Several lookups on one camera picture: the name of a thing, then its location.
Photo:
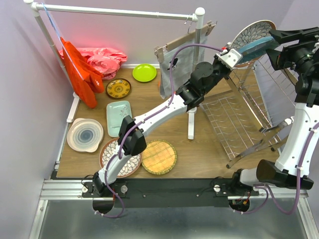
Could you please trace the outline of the teal scalloped plate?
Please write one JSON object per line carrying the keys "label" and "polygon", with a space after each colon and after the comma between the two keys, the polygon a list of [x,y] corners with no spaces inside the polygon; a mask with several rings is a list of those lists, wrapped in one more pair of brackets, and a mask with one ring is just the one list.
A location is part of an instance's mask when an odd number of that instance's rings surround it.
{"label": "teal scalloped plate", "polygon": [[273,50],[278,46],[279,43],[272,36],[263,37],[253,42],[250,42],[237,50],[237,52],[239,52],[242,55],[242,59],[238,62],[238,64],[243,64],[252,61],[256,58],[259,58],[266,54],[266,50]]}

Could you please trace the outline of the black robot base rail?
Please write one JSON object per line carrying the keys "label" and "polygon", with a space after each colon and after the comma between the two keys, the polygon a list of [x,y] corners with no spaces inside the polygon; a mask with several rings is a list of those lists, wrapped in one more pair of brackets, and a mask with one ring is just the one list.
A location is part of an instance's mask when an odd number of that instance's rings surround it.
{"label": "black robot base rail", "polygon": [[82,197],[111,199],[116,207],[228,207],[232,200],[252,199],[259,195],[249,186],[235,185],[231,178],[133,179],[120,178],[111,185],[84,182]]}

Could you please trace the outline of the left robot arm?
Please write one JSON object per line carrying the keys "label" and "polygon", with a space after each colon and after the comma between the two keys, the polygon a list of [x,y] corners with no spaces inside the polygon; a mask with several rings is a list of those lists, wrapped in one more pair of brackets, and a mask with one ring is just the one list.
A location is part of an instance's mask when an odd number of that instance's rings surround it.
{"label": "left robot arm", "polygon": [[224,60],[219,55],[215,56],[213,63],[201,62],[191,73],[190,79],[167,101],[138,117],[125,117],[120,127],[115,152],[106,166],[93,176],[94,192],[100,197],[107,196],[110,193],[110,184],[116,181],[127,161],[146,149],[146,137],[167,120],[199,106],[205,95],[221,79],[229,76],[236,64],[237,60],[233,57]]}

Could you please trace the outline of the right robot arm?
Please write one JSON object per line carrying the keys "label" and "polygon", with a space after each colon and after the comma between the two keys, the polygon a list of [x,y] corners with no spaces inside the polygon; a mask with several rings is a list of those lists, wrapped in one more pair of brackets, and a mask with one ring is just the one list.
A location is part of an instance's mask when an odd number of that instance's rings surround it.
{"label": "right robot arm", "polygon": [[266,183],[277,187],[309,190],[310,161],[319,139],[319,42],[318,27],[301,30],[271,30],[270,35],[282,45],[281,51],[267,47],[275,71],[290,68],[298,74],[295,84],[295,115],[283,121],[292,124],[285,147],[276,162],[261,160],[254,169],[238,170],[229,183],[230,191],[241,195],[247,187]]}

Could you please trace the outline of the large floral ceramic plate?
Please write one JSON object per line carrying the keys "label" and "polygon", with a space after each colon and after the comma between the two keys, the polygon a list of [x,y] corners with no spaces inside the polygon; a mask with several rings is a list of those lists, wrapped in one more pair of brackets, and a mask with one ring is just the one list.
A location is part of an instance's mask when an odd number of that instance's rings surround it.
{"label": "large floral ceramic plate", "polygon": [[[263,37],[271,36],[269,31],[275,30],[275,29],[276,29],[275,24],[270,20],[260,20],[260,21],[254,22],[246,26],[242,31],[240,31],[237,34],[237,36],[232,40],[232,42],[229,43],[229,47],[231,49],[238,50],[250,42],[253,42]],[[243,64],[237,64],[235,65],[235,67],[236,68],[245,67],[252,61],[249,61]]]}

